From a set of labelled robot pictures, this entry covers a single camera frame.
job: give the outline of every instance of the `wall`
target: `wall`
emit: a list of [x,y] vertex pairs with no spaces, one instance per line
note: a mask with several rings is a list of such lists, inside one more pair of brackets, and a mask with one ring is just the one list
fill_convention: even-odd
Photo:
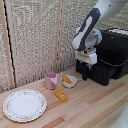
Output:
[[14,88],[3,1],[0,0],[0,93]]
[[54,71],[59,0],[6,0],[16,86]]

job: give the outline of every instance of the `black cable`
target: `black cable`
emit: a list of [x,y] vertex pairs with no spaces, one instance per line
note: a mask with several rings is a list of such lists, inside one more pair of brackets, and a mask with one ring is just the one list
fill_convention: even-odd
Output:
[[103,63],[105,63],[105,64],[108,64],[108,65],[110,65],[110,66],[114,66],[114,67],[122,66],[122,65],[124,65],[124,64],[128,61],[128,59],[127,59],[127,60],[126,60],[124,63],[122,63],[122,64],[113,65],[113,64],[110,64],[110,63],[108,63],[108,62],[106,62],[106,61],[104,61],[104,60],[102,60],[102,59],[98,59],[98,60],[100,60],[101,62],[103,62]]

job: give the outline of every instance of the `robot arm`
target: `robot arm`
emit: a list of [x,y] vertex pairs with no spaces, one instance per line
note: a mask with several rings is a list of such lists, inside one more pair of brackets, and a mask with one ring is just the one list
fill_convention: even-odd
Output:
[[73,39],[76,59],[90,65],[97,63],[96,49],[93,47],[102,40],[99,30],[93,27],[117,14],[128,0],[99,0],[90,11]]

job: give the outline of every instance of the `small bowl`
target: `small bowl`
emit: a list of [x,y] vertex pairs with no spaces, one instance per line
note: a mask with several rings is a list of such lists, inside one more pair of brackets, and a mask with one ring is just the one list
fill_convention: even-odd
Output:
[[69,76],[69,75],[66,75],[72,82],[73,84],[68,84],[68,83],[65,83],[63,81],[63,79],[61,78],[61,81],[62,81],[62,84],[66,87],[66,88],[73,88],[75,85],[76,85],[76,82],[77,82],[77,79],[73,76]]

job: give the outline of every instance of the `light wood surface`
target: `light wood surface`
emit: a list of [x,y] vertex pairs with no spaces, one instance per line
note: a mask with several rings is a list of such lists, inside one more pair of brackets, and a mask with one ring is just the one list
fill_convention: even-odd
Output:
[[[64,75],[73,75],[78,79],[74,88],[65,88],[61,83]],[[55,90],[45,88],[45,79],[10,90],[0,95],[0,128],[109,128],[119,117],[128,101],[128,75],[118,80],[110,80],[108,86],[102,86],[90,79],[83,81],[81,74],[71,69],[57,75]],[[3,102],[13,92],[32,89],[41,92],[48,106],[38,119],[18,123],[8,119],[3,113]],[[61,90],[68,100],[61,102],[54,92]]]

